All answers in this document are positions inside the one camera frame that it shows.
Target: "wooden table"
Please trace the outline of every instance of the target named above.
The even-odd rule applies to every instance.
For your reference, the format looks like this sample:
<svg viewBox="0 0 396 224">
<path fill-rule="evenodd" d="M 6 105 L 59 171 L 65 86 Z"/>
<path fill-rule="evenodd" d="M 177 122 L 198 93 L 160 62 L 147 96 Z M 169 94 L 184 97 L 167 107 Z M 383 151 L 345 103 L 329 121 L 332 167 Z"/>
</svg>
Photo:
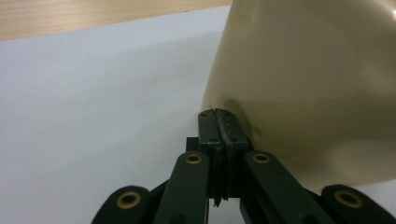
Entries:
<svg viewBox="0 0 396 224">
<path fill-rule="evenodd" d="M 0 41 L 208 7 L 232 0 L 0 0 Z"/>
</svg>

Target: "black plastic part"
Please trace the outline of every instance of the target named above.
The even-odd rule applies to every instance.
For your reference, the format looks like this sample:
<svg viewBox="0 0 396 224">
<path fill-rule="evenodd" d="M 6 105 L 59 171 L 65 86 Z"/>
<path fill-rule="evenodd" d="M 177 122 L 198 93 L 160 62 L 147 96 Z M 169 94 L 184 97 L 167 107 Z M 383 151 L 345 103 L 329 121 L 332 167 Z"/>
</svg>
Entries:
<svg viewBox="0 0 396 224">
<path fill-rule="evenodd" d="M 123 197 L 124 204 L 132 204 L 133 201 L 138 200 L 138 203 L 130 208 L 128 206 L 121 208 L 118 204 L 121 201 L 121 196 L 125 193 L 133 192 L 134 195 L 138 195 L 136 199 L 134 196 Z M 96 214 L 92 221 L 92 224 L 141 224 L 147 223 L 145 220 L 146 214 L 149 211 L 150 195 L 149 191 L 139 187 L 125 187 L 116 190 L 108 197 L 105 203 L 102 205 L 99 212 Z"/>
<path fill-rule="evenodd" d="M 198 115 L 199 150 L 204 152 L 211 161 L 209 197 L 219 206 L 222 197 L 224 151 L 214 110 L 206 110 Z"/>
<path fill-rule="evenodd" d="M 187 137 L 186 152 L 188 152 L 188 151 L 199 151 L 199 138 L 198 137 Z"/>
<path fill-rule="evenodd" d="M 198 116 L 199 150 L 209 156 L 210 197 L 215 206 L 221 198 L 239 198 L 242 192 L 243 156 L 249 150 L 249 141 L 245 137 L 236 116 L 222 109 L 206 110 Z M 188 139 L 188 146 L 193 145 Z"/>
<path fill-rule="evenodd" d="M 179 156 L 153 223 L 206 223 L 208 177 L 209 158 L 204 153 Z"/>
<path fill-rule="evenodd" d="M 242 192 L 242 164 L 243 157 L 249 149 L 249 141 L 239 125 L 236 116 L 222 109 L 215 110 L 224 150 L 224 185 L 222 197 L 239 198 Z"/>
<path fill-rule="evenodd" d="M 276 157 L 251 151 L 245 161 L 247 182 L 269 223 L 335 223 Z"/>
<path fill-rule="evenodd" d="M 246 198 L 241 198 L 239 202 L 239 210 L 241 211 L 242 218 L 247 224 L 267 224 L 268 219 L 265 216 L 262 208 L 257 201 L 250 201 Z"/>
<path fill-rule="evenodd" d="M 157 213 L 158 207 L 160 206 L 163 193 L 165 192 L 168 181 L 161 183 L 157 188 L 153 189 L 150 194 L 149 209 L 146 213 L 145 222 L 142 224 L 152 223 L 155 214 Z"/>
<path fill-rule="evenodd" d="M 308 192 L 309 195 L 311 195 L 311 197 L 317 202 L 317 203 L 321 203 L 320 200 L 320 195 L 317 195 L 316 193 L 312 192 L 309 189 L 306 189 L 306 192 Z"/>
<path fill-rule="evenodd" d="M 333 185 L 324 188 L 321 200 L 337 223 L 396 223 L 396 219 L 376 202 L 347 186 Z"/>
</svg>

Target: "white surface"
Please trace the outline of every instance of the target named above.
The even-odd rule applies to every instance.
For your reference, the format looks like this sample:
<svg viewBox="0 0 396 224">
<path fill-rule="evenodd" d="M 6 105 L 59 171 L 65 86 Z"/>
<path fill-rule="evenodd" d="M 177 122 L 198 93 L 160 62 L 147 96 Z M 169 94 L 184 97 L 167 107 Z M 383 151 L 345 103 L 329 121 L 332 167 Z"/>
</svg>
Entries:
<svg viewBox="0 0 396 224">
<path fill-rule="evenodd" d="M 91 223 L 114 190 L 167 179 L 228 10 L 0 42 L 1 223 Z M 237 200 L 210 220 L 243 223 Z"/>
</svg>

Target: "screw hole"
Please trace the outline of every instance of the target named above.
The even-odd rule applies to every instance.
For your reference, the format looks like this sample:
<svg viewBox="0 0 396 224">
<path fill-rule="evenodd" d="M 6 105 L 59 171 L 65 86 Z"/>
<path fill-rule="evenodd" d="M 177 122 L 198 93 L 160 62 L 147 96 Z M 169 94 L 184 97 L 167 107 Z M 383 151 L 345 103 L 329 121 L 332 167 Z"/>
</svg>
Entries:
<svg viewBox="0 0 396 224">
<path fill-rule="evenodd" d="M 259 163 L 267 163 L 270 159 L 264 154 L 255 154 L 253 160 Z"/>
<path fill-rule="evenodd" d="M 192 154 L 188 157 L 186 157 L 186 162 L 189 164 L 198 164 L 202 161 L 202 157 Z"/>
<path fill-rule="evenodd" d="M 337 190 L 334 193 L 334 197 L 339 203 L 351 208 L 360 208 L 363 206 L 363 201 L 361 198 L 347 190 Z"/>
<path fill-rule="evenodd" d="M 128 191 L 117 199 L 117 206 L 121 209 L 129 209 L 140 204 L 142 197 L 136 191 Z"/>
</svg>

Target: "wooden surface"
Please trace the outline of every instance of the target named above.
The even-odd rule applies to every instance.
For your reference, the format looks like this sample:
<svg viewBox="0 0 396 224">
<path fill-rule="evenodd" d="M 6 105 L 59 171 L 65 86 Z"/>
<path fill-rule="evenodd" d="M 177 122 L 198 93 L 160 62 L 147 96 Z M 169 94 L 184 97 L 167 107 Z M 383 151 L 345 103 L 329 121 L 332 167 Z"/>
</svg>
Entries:
<svg viewBox="0 0 396 224">
<path fill-rule="evenodd" d="M 232 0 L 0 0 L 0 41 L 208 7 Z"/>
</svg>

